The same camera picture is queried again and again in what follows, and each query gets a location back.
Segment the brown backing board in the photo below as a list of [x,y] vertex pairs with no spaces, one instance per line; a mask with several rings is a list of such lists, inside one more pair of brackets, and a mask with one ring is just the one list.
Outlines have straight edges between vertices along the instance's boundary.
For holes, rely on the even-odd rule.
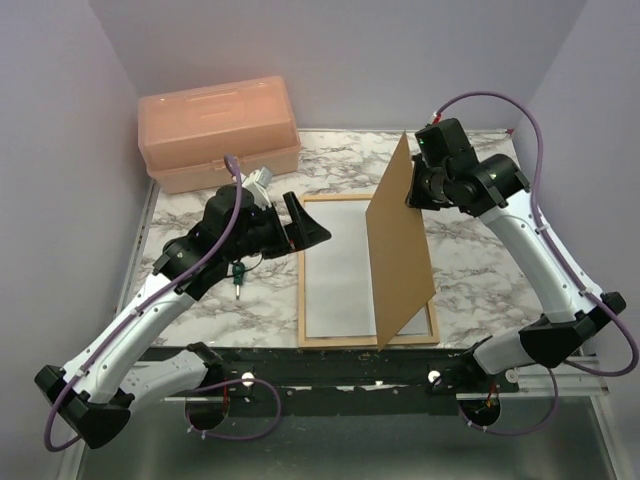
[[409,143],[403,134],[365,213],[380,350],[423,311],[435,295],[422,213],[406,205],[412,173]]

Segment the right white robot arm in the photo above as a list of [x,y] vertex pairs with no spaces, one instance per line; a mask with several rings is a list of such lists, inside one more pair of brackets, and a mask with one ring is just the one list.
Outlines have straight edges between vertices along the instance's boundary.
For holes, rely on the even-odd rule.
[[479,219],[505,246],[542,307],[534,323],[483,340],[465,354],[459,371],[467,389],[483,391],[510,368],[554,368],[625,310],[622,295],[598,286],[535,215],[529,181],[510,157],[479,160],[456,119],[429,124],[415,137],[420,151],[413,157],[407,205],[456,208]]

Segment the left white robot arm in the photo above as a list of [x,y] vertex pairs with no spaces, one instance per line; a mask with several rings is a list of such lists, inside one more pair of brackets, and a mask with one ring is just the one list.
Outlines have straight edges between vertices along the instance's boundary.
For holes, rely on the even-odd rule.
[[82,440],[100,448],[126,426],[134,411],[174,393],[209,395],[228,386],[258,384],[241,378],[203,343],[149,369],[133,366],[159,334],[224,280],[232,263],[304,251],[330,239],[292,192],[283,196],[291,221],[282,224],[266,195],[241,185],[219,188],[202,219],[169,241],[131,302],[76,357],[44,366],[35,383],[51,404],[44,445],[60,452]]

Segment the light wooden picture frame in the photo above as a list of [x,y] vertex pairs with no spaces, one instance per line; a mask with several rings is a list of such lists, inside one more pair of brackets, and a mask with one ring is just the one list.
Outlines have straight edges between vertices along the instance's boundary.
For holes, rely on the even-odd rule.
[[371,198],[303,198],[307,211],[332,234],[299,254],[298,342],[303,348],[377,347],[365,220]]

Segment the plant photo with backing board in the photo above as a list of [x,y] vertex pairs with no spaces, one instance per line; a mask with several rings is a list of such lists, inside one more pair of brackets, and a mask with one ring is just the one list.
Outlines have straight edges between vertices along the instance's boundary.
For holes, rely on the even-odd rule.
[[298,341],[305,348],[435,345],[435,283],[419,212],[370,195],[306,196],[330,240],[299,256]]

